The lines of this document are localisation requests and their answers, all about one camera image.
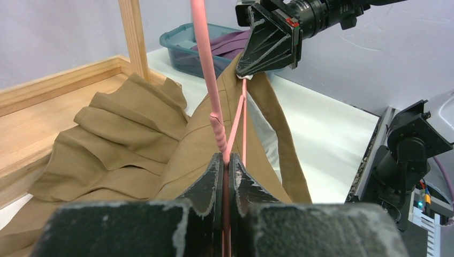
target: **wooden frame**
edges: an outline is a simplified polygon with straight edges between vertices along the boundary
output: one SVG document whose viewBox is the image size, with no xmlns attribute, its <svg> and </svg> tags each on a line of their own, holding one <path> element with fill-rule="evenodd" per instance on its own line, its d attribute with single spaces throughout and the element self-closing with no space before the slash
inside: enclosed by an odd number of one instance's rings
<svg viewBox="0 0 454 257">
<path fill-rule="evenodd" d="M 34 109 L 45 101 L 56 101 L 69 96 L 72 92 L 76 96 L 78 91 L 109 79 L 114 85 L 106 90 L 115 90 L 132 73 L 133 67 L 129 60 L 123 56 L 115 56 L 0 92 L 0 128 L 2 128 L 0 152 L 3 155 L 0 155 L 0 209 L 25 195 L 31 184 L 36 181 L 49 162 L 54 139 L 59 132 L 56 131 L 51 136 L 47 134 L 48 137 L 15 152 L 9 151 L 15 140 L 12 139 L 13 135 L 19 139 L 27 137 L 28 129 L 23 127 L 27 122 L 25 114 L 34 112 Z M 163 84 L 167 79 L 151 70 L 148 70 L 148 78 L 151 83 L 156 84 Z M 72 110 L 72 113 L 77 112 L 80 106 L 87 106 L 91 97 L 88 96 L 78 103 L 79 107 Z M 74 116 L 68 115 L 59 124 L 60 129 L 66 130 L 73 127 L 75 125 L 73 118 Z"/>
<path fill-rule="evenodd" d="M 148 69 L 139 0 L 118 0 L 118 3 L 131 61 L 114 56 L 0 91 L 0 209 L 26 194 L 49 162 L 55 137 L 75 125 L 74 115 L 89 104 L 94 92 L 116 90 L 133 72 L 151 83 L 163 84 L 166 80 L 165 76 Z M 83 93 L 87 88 L 92 90 Z M 48 113 L 50 109 L 58 110 L 58 100 L 62 100 L 62 107 L 73 100 L 76 104 L 65 113 L 67 117 L 56 115 L 60 117 L 57 128 L 52 127 L 42 139 L 27 145 L 27 136 L 33 134 L 33 128 L 27 126 L 53 126 L 50 123 L 54 119 Z M 57 104 L 42 110 L 46 101 Z M 37 124 L 30 122 L 38 114 L 46 118 Z"/>
</svg>

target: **wooden post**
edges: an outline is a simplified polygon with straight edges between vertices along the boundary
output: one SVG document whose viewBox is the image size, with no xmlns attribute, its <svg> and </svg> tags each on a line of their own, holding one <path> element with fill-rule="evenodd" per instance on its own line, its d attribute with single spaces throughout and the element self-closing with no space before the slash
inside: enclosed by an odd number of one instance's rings
<svg viewBox="0 0 454 257">
<path fill-rule="evenodd" d="M 139 0 L 118 0 L 118 2 L 122 13 L 132 70 L 145 80 L 150 81 Z"/>
</svg>

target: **red marking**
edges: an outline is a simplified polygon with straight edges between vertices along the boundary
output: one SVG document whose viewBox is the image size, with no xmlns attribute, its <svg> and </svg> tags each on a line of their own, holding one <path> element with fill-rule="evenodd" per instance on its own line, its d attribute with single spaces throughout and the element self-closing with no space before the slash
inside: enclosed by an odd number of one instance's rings
<svg viewBox="0 0 454 257">
<path fill-rule="evenodd" d="M 292 21 L 292 18 L 287 18 L 285 21 L 287 21 L 287 23 L 288 23 L 290 26 L 294 27 L 294 28 L 296 28 L 296 27 L 299 26 L 299 23 L 298 23 L 298 22 L 293 22 L 293 21 Z"/>
</svg>

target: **brown fabric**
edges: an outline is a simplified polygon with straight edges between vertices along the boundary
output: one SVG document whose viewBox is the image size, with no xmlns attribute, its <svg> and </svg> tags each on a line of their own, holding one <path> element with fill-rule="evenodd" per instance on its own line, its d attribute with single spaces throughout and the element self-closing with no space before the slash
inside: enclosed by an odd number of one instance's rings
<svg viewBox="0 0 454 257">
<path fill-rule="evenodd" d="M 218 79 L 224 124 L 230 134 L 241 82 L 234 67 Z M 267 160 L 248 118 L 248 172 L 283 202 L 311 202 L 290 130 L 264 74 L 248 83 L 279 143 L 283 186 Z M 27 256 L 46 220 L 69 201 L 174 199 L 205 171 L 217 152 L 208 115 L 208 97 L 189 119 L 181 88 L 167 79 L 151 85 L 133 74 L 112 94 L 97 93 L 76 115 L 78 126 L 61 132 L 43 175 L 29 190 L 29 201 L 0 231 L 0 256 Z M 241 153 L 242 124 L 234 153 Z"/>
</svg>

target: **brown pants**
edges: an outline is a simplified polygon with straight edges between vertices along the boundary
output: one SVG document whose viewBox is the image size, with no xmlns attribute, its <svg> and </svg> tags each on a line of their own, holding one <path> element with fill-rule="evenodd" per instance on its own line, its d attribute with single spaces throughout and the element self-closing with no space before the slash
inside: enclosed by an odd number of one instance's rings
<svg viewBox="0 0 454 257">
<path fill-rule="evenodd" d="M 224 125 L 230 134 L 241 81 L 237 57 L 217 80 Z M 247 120 L 247 170 L 283 202 L 310 203 L 289 126 L 265 74 L 248 82 L 248 92 L 276 131 L 282 184 L 272 169 L 253 123 Z M 189 119 L 175 82 L 151 85 L 138 75 L 112 94 L 97 93 L 74 118 L 76 127 L 59 134 L 34 197 L 0 231 L 0 256 L 27 256 L 46 220 L 70 201 L 169 200 L 183 193 L 218 152 L 208 120 L 208 97 Z M 233 153 L 241 153 L 241 129 Z"/>
</svg>

